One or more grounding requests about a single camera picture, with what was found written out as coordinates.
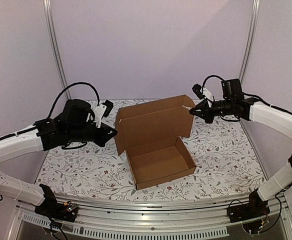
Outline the brown cardboard paper box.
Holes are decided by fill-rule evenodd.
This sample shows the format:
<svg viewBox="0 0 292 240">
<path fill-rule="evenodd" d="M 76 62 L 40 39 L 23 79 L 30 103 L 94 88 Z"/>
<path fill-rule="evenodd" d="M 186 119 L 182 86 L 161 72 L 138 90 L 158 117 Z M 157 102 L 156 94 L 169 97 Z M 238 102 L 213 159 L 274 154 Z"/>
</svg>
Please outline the brown cardboard paper box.
<svg viewBox="0 0 292 240">
<path fill-rule="evenodd" d="M 196 164 L 182 141 L 190 137 L 194 105 L 179 95 L 118 110 L 115 144 L 127 156 L 137 190 L 194 173 Z"/>
</svg>

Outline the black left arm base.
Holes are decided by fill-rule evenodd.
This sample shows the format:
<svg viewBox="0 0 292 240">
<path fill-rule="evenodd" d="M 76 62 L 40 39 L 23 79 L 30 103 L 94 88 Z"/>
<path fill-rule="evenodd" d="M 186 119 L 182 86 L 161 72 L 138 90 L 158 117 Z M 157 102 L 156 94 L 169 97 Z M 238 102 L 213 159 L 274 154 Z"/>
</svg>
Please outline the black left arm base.
<svg viewBox="0 0 292 240">
<path fill-rule="evenodd" d="M 44 184 L 39 186 L 43 190 L 44 201 L 39 206 L 35 206 L 34 212 L 47 218 L 74 223 L 78 213 L 78 204 L 70 200 L 58 203 L 49 186 Z"/>
</svg>

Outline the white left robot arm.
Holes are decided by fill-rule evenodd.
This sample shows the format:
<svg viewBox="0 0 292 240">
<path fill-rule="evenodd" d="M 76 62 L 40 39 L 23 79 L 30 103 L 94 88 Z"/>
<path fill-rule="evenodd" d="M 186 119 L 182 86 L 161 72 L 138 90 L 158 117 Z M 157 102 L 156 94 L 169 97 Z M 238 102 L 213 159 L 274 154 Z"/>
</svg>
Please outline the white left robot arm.
<svg viewBox="0 0 292 240">
<path fill-rule="evenodd" d="M 0 164 L 37 152 L 46 152 L 56 147 L 71 149 L 71 143 L 81 147 L 92 142 L 99 147 L 117 135 L 117 130 L 104 124 L 113 103 L 106 100 L 95 108 L 79 100 L 68 100 L 63 111 L 55 118 L 47 117 L 36 121 L 20 131 L 0 137 Z M 29 184 L 0 171 L 0 195 L 40 206 L 49 216 L 60 213 L 54 193 L 46 185 Z"/>
</svg>

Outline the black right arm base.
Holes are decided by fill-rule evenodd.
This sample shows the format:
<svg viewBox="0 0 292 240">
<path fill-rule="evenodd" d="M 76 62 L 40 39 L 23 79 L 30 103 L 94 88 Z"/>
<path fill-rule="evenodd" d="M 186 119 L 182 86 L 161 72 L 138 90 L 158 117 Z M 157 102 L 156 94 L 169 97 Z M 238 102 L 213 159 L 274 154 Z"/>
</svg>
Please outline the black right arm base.
<svg viewBox="0 0 292 240">
<path fill-rule="evenodd" d="M 258 188 L 249 194 L 249 201 L 242 203 L 232 200 L 227 208 L 227 216 L 231 223 L 242 222 L 260 217 L 259 220 L 243 224 L 243 229 L 250 235 L 260 234 L 265 224 L 269 223 L 270 208 L 268 201 L 263 201 L 258 194 Z"/>
</svg>

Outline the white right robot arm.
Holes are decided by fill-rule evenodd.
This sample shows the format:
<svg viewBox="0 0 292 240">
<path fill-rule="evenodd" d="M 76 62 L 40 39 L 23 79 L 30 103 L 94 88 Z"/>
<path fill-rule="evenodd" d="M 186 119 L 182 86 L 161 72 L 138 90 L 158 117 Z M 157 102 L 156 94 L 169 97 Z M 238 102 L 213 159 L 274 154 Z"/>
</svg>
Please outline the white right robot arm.
<svg viewBox="0 0 292 240">
<path fill-rule="evenodd" d="M 269 179 L 251 194 L 252 201 L 244 208 L 248 218 L 255 218 L 263 211 L 263 202 L 292 186 L 292 112 L 243 91 L 237 78 L 221 79 L 221 89 L 223 97 L 216 100 L 205 82 L 193 85 L 192 91 L 200 102 L 190 114 L 208 124 L 216 117 L 243 120 L 259 157 L 270 161 L 263 162 Z"/>
</svg>

